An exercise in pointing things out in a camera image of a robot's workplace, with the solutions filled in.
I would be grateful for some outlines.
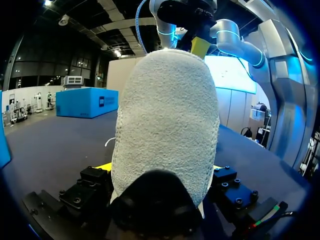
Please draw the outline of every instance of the logo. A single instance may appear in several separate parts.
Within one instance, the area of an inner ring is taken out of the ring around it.
[[[105,97],[101,96],[99,97],[99,107],[104,107],[105,106]]]
[[[104,107],[105,105],[112,105],[115,103],[115,98],[114,97],[104,97],[101,96],[99,98],[99,107]]]

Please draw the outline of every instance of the air conditioning unit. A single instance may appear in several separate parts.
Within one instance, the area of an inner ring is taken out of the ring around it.
[[[84,80],[82,76],[65,76],[62,80],[62,85],[68,89],[68,88],[81,88],[81,86],[84,84]]]

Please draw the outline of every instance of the gray floor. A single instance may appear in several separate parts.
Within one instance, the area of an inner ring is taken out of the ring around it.
[[[17,122],[16,124],[9,124],[9,125],[5,126],[4,127],[4,134],[8,135],[10,133],[13,133],[16,130],[20,130],[22,128],[25,128],[26,126],[29,126],[29,125],[34,124],[36,122],[53,117],[55,115],[56,115],[55,109],[53,109],[51,111],[44,110],[43,112],[40,112],[40,113],[34,113],[31,115],[28,115],[27,120]]]

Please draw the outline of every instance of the white cable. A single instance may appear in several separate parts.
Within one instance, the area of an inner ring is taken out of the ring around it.
[[[114,139],[116,139],[116,137],[112,137],[112,138],[110,138],[108,141],[106,141],[106,143],[105,143],[105,147],[108,145],[108,143],[111,141],[111,140],[114,140]]]
[[[142,42],[142,38],[140,36],[140,30],[139,30],[139,13],[140,13],[140,10],[142,8],[142,6],[145,4],[147,0],[142,0],[142,2],[140,3],[140,5],[138,6],[137,10],[136,10],[136,13],[135,13],[135,30],[136,30],[136,35],[138,37],[138,41],[139,41],[139,44],[141,45],[143,51],[145,54],[147,54],[147,50],[144,46],[144,43]]]

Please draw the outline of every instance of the gray table surface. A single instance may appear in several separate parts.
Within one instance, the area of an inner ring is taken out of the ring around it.
[[[105,143],[115,136],[117,112],[93,118],[50,117],[12,132],[7,141],[12,161],[3,169],[6,182],[17,201],[42,189],[58,198],[80,178],[87,166],[111,160],[112,149]],[[273,153],[238,133],[220,126],[215,165],[229,165],[242,183],[259,191],[259,201],[268,197],[298,210],[310,186],[296,171]],[[227,233],[233,227],[222,219]],[[271,230],[277,233],[290,221],[280,220]]]

